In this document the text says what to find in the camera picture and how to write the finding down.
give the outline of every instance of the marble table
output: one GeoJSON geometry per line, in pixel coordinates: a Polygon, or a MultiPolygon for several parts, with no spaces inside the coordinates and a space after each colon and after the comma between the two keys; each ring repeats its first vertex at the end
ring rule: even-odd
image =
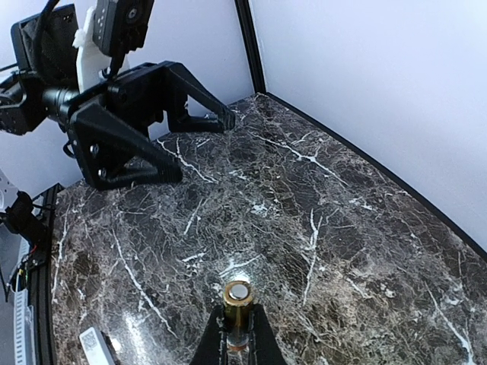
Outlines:
{"type": "Polygon", "coordinates": [[[122,365],[187,364],[235,278],[289,364],[487,363],[487,264],[287,108],[263,95],[232,107],[231,132],[158,142],[183,183],[59,194],[59,363],[86,364],[78,336],[95,326],[122,365]]]}

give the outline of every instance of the white robot part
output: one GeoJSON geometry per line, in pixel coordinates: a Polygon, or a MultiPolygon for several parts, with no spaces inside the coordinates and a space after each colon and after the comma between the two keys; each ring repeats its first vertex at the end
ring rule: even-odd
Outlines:
{"type": "Polygon", "coordinates": [[[5,213],[5,209],[11,207],[17,200],[18,189],[8,181],[7,176],[0,169],[0,213],[5,213]]]}
{"type": "MultiPolygon", "coordinates": [[[[76,71],[78,73],[78,87],[79,92],[99,84],[103,79],[100,72],[110,67],[111,58],[105,56],[93,42],[93,29],[95,21],[103,21],[103,19],[95,19],[96,7],[92,6],[86,13],[83,29],[78,29],[73,41],[73,47],[78,49],[78,57],[76,59],[76,71]]],[[[119,72],[130,69],[129,61],[125,57],[123,66],[119,72]]]]}

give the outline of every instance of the robotic arm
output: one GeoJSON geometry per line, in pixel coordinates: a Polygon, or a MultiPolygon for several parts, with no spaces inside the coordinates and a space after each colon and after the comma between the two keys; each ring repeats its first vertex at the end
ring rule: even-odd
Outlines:
{"type": "Polygon", "coordinates": [[[144,45],[154,0],[98,0],[88,12],[84,59],[72,47],[75,7],[55,9],[58,2],[49,0],[40,14],[12,27],[19,71],[0,84],[0,130],[23,135],[47,117],[57,121],[68,135],[65,153],[99,190],[179,182],[180,167],[149,141],[148,127],[167,112],[171,132],[224,132],[234,127],[235,115],[180,63],[145,63],[119,73],[126,54],[144,45]],[[98,65],[110,59],[109,67],[87,62],[94,57],[102,60],[98,65]],[[190,116],[188,97],[216,117],[190,116]],[[127,166],[134,157],[149,167],[127,166]]]}

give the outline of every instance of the white wall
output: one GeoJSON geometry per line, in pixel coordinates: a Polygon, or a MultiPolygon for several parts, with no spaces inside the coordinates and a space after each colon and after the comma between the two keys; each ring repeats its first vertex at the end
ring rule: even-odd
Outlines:
{"type": "MultiPolygon", "coordinates": [[[[10,27],[41,11],[45,1],[3,1],[0,5],[0,66],[15,62],[10,27]]],[[[61,0],[62,5],[73,1],[61,0]]],[[[75,0],[78,24],[95,0],[75,0]]],[[[178,61],[220,100],[231,103],[253,92],[237,11],[227,0],[156,0],[145,47],[131,54],[132,66],[142,62],[178,61]]],[[[204,113],[190,104],[192,114],[204,113]]],[[[151,135],[165,132],[156,125],[151,135]]],[[[0,132],[0,169],[20,189],[36,195],[54,183],[67,186],[81,178],[78,165],[67,158],[67,141],[57,124],[45,121],[36,131],[17,137],[0,132]]]]}
{"type": "Polygon", "coordinates": [[[487,2],[252,0],[268,91],[487,250],[487,2]]]}

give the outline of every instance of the brown marble surface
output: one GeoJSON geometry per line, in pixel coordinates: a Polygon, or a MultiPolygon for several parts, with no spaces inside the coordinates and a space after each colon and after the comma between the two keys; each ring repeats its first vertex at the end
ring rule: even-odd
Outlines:
{"type": "Polygon", "coordinates": [[[179,185],[59,194],[59,363],[86,364],[91,326],[122,365],[189,363],[222,288],[246,278],[289,364],[486,364],[487,264],[280,104],[233,109],[231,132],[159,141],[179,185]]]}

